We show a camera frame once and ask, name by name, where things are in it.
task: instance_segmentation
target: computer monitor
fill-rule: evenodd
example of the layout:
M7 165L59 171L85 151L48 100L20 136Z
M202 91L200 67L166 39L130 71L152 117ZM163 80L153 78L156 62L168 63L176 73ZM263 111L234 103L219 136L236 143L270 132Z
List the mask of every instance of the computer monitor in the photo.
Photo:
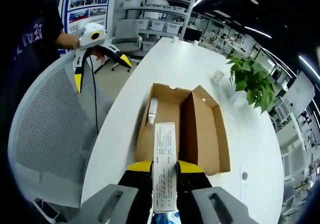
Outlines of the computer monitor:
M201 35L202 35L202 31L201 30L195 30L195 29L192 29L192 28L187 28L185 30L183 39L185 41L192 41L192 42L193 41L200 41Z

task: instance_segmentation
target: hand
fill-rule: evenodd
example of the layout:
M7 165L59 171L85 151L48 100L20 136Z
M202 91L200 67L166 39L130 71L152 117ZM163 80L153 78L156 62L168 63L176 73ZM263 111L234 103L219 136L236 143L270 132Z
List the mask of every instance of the hand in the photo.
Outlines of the hand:
M96 60L97 61L101 61L101 64L104 65L105 64L105 61L106 61L106 57L104 54L98 52L96 49L93 49L91 52L90 52L90 55L92 56L96 56Z

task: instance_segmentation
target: white storage bin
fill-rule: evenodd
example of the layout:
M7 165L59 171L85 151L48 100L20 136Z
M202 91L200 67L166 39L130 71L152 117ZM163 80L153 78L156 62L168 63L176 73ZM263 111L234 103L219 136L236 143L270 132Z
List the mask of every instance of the white storage bin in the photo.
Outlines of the white storage bin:
M151 21L151 30L162 32L165 27L165 22L160 20Z
M172 6L172 5L165 5L164 8L165 9L170 9L170 10L174 10L175 9L175 7Z
M132 7L140 7L142 0L124 0L123 7L124 8L132 8Z
M150 20L137 20L137 22L138 22L138 29L139 30L149 29Z
M183 8L183 7L180 7L180 6L176 6L176 7L175 7L175 10L178 11L178 12L181 12L181 13L186 12L186 9Z
M179 25L179 24L168 23L166 25L166 32L178 35L178 31L179 31L180 27L181 27L181 25Z
M155 44L156 44L155 42L144 40L142 42L142 50L148 52L151 50L151 48L154 47Z

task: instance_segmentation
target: white bottle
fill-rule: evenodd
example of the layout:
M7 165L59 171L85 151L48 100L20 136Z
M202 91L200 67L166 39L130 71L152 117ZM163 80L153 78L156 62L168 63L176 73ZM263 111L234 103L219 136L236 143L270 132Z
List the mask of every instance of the white bottle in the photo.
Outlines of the white bottle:
M147 116L147 125L153 125L157 116L157 108L158 108L158 99L152 98L150 101L148 116Z

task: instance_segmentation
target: white box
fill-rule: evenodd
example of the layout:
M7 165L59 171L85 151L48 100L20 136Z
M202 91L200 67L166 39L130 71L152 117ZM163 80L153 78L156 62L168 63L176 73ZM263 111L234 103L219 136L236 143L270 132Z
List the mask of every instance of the white box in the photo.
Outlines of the white box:
M177 210L175 123L154 125L153 210L156 213Z
M155 42L144 40L142 41L142 50L148 52L154 47L155 44Z
M123 7L124 8L132 8L132 7L140 7L142 0L124 0Z
M181 12L181 13L185 13L186 12L186 9L184 7L180 7L180 6L176 6L175 10L178 11L178 12Z
M149 29L150 20L136 20L138 22L138 29L139 30L147 30Z
M162 32L165 27L165 22L160 20L151 21L151 30Z
M181 25L179 25L179 24L168 23L168 24L166 25L166 32L167 32L167 33L172 33L172 34L178 35L180 26L181 26Z

